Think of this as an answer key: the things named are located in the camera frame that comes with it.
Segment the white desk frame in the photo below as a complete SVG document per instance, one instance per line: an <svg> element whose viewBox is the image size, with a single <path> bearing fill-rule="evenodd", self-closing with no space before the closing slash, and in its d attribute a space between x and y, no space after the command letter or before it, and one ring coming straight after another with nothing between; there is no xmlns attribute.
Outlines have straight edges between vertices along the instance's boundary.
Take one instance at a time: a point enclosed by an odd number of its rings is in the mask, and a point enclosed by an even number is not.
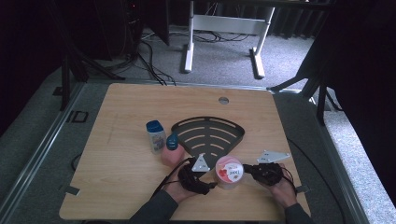
<svg viewBox="0 0 396 224"><path fill-rule="evenodd" d="M189 19L189 44L187 46L185 71L192 71L192 54L194 53L193 32L194 30L235 33L245 35L259 35L259 43L256 48L250 50L250 57L255 63L257 75L265 77L262 66L262 45L268 33L268 28L274 14L274 7L268 7L264 20L241 19L231 17L194 15L194 1L190 1Z"/></svg>

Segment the white table leg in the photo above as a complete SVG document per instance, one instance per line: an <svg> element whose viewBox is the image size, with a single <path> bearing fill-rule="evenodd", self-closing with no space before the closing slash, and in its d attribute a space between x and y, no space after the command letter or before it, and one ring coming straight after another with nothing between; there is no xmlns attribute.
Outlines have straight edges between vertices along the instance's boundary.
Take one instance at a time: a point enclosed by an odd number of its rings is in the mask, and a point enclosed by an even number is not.
<svg viewBox="0 0 396 224"><path fill-rule="evenodd" d="M189 73L192 70L192 55L194 53L194 43L192 42L194 32L194 2L190 1L190 18L189 18L189 44L187 46L186 64L184 71Z"/></svg>
<svg viewBox="0 0 396 224"><path fill-rule="evenodd" d="M262 33L260 34L260 39L259 43L257 45L257 48L252 48L250 50L250 57L252 57L252 61L254 62L254 66L256 68L257 76L260 78L265 77L264 74L264 68L262 66L262 45L264 44L265 37L267 36L268 33L268 28L270 27L271 24L271 19L274 14L274 7L269 7L267 13L265 13L265 25L262 27Z"/></svg>

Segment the small blue object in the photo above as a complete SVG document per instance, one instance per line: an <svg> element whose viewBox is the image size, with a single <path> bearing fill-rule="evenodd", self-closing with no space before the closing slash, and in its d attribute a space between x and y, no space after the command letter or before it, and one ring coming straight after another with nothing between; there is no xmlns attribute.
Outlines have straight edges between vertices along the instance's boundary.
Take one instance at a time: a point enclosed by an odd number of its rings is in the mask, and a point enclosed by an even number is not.
<svg viewBox="0 0 396 224"><path fill-rule="evenodd" d="M163 131L163 126L161 125L161 123L158 120L152 120L149 121L146 124L146 128L148 130L149 133L159 133Z"/></svg>
<svg viewBox="0 0 396 224"><path fill-rule="evenodd" d="M176 133L172 133L171 135L168 136L166 139L166 147L169 150L175 150L178 147L178 138Z"/></svg>

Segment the sleeve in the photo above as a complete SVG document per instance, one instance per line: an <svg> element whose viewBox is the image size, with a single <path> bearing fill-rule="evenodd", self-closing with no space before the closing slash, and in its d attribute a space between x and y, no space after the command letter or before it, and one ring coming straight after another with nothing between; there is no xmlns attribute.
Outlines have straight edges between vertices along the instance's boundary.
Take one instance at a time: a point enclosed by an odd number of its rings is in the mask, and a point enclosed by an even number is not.
<svg viewBox="0 0 396 224"><path fill-rule="evenodd" d="M287 207L285 209L285 216L286 223L288 224L315 224L299 203Z"/></svg>
<svg viewBox="0 0 396 224"><path fill-rule="evenodd" d="M177 202L164 190L160 190L130 219L129 224L167 223L178 207Z"/></svg>

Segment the hand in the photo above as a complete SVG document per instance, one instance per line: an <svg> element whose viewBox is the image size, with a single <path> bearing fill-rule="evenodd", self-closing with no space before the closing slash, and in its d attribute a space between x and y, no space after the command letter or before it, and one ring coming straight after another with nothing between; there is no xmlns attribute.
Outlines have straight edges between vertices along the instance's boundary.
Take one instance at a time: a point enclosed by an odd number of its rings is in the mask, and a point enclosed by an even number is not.
<svg viewBox="0 0 396 224"><path fill-rule="evenodd" d="M168 182L172 182L172 183L166 184L163 187L163 190L165 190L177 203L181 203L184 200L194 195L197 195L197 193L186 190L181 186L177 177L179 170L180 168L177 169L175 173L169 178Z"/></svg>
<svg viewBox="0 0 396 224"><path fill-rule="evenodd" d="M288 172L285 169L283 169L283 168L285 168L285 165L283 163L280 163L279 165L280 165L280 167L282 167L283 176L285 176L287 179L291 180L291 177L288 174ZM287 181L285 178L282 177L282 179L279 181L279 183L277 183L273 186L266 186L263 183L260 183L260 184L270 190L270 192L274 196L274 199L278 203L280 203L280 205L282 205L283 208L290 207L297 203L294 186L292 186L289 183L289 181Z"/></svg>

